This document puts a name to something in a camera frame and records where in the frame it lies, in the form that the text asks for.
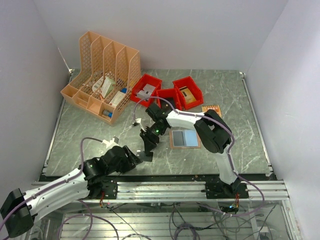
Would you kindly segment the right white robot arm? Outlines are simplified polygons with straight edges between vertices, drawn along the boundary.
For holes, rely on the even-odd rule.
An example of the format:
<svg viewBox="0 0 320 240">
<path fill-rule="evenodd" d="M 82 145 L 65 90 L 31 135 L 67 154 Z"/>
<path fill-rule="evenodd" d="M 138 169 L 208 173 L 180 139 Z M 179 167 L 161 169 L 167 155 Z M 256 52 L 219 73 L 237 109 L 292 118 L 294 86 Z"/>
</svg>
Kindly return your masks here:
<svg viewBox="0 0 320 240">
<path fill-rule="evenodd" d="M 241 180 L 231 155 L 235 138 L 231 129 L 214 110 L 194 113 L 171 107 L 162 109 L 153 103 L 145 112 L 154 121 L 152 126 L 142 127 L 139 134 L 144 143 L 146 156 L 152 156 L 152 150 L 160 143 L 160 136 L 164 135 L 167 129 L 179 127 L 195 130 L 202 145 L 209 152 L 216 154 L 219 180 L 222 182 L 221 194 L 231 198 L 238 192 Z"/>
</svg>

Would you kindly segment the black VIP card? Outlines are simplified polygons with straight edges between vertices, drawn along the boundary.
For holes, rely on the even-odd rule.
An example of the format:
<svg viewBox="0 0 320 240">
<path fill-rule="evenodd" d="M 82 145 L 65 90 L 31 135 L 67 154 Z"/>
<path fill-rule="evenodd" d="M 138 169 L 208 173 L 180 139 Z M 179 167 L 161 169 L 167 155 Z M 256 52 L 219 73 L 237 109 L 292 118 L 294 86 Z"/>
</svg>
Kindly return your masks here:
<svg viewBox="0 0 320 240">
<path fill-rule="evenodd" d="M 143 162 L 152 162 L 153 161 L 153 152 L 149 151 L 149 152 L 144 152 L 141 151 L 139 153 L 139 158 L 143 161 Z"/>
</svg>

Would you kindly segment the orange patterned card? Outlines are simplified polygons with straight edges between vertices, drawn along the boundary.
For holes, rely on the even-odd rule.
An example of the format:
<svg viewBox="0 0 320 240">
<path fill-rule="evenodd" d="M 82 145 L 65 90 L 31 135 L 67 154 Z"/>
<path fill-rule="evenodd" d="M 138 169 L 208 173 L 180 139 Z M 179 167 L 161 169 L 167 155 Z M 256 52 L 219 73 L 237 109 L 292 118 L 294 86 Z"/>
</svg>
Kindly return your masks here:
<svg viewBox="0 0 320 240">
<path fill-rule="evenodd" d="M 208 110 L 214 110 L 220 117 L 222 117 L 221 109 L 219 105 L 203 105 L 201 107 L 202 112 L 207 112 Z"/>
</svg>

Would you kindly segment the gold striped card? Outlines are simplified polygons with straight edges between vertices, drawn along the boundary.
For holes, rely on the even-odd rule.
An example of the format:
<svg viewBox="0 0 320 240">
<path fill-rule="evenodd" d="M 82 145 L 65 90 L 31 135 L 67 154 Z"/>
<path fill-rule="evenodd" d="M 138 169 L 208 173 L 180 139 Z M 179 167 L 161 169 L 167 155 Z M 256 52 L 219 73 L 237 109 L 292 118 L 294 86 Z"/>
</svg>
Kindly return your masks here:
<svg viewBox="0 0 320 240">
<path fill-rule="evenodd" d="M 196 101 L 195 96 L 187 86 L 181 87 L 179 90 L 182 93 L 186 104 L 191 104 Z"/>
</svg>

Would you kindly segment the grey plain card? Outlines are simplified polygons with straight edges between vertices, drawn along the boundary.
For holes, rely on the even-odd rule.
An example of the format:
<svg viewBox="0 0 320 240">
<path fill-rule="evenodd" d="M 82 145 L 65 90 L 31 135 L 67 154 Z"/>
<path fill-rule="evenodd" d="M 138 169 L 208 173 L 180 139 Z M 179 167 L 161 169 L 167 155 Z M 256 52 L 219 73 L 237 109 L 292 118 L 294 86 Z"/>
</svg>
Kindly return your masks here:
<svg viewBox="0 0 320 240">
<path fill-rule="evenodd" d="M 175 130 L 172 132 L 172 142 L 174 147 L 184 147 L 185 137 L 182 130 Z"/>
</svg>

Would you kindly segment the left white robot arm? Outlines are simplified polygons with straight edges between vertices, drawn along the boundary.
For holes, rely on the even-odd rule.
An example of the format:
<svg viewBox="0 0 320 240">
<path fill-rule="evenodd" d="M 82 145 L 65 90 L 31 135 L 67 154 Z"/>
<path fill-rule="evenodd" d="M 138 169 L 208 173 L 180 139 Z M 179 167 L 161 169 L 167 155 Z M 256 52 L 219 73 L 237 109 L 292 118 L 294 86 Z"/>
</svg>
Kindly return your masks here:
<svg viewBox="0 0 320 240">
<path fill-rule="evenodd" d="M 84 161 L 46 185 L 25 192 L 12 190 L 0 208 L 0 226 L 6 228 L 9 238 L 16 238 L 35 222 L 73 201 L 98 198 L 104 177 L 114 172 L 127 173 L 142 162 L 126 145 L 113 146 L 104 155 Z"/>
</svg>

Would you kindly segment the tan leather card holder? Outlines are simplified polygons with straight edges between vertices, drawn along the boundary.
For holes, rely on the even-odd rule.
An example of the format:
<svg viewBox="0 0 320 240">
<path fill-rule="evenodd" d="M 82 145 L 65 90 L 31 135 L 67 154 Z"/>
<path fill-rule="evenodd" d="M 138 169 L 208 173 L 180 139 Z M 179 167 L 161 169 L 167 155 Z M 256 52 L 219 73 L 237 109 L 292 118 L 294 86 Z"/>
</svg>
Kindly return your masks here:
<svg viewBox="0 0 320 240">
<path fill-rule="evenodd" d="M 184 147 L 174 147 L 173 146 L 173 131 L 183 131 L 184 132 Z M 169 134 L 170 147 L 172 149 L 198 149 L 201 148 L 201 140 L 195 130 L 183 129 L 183 130 L 172 130 Z"/>
</svg>

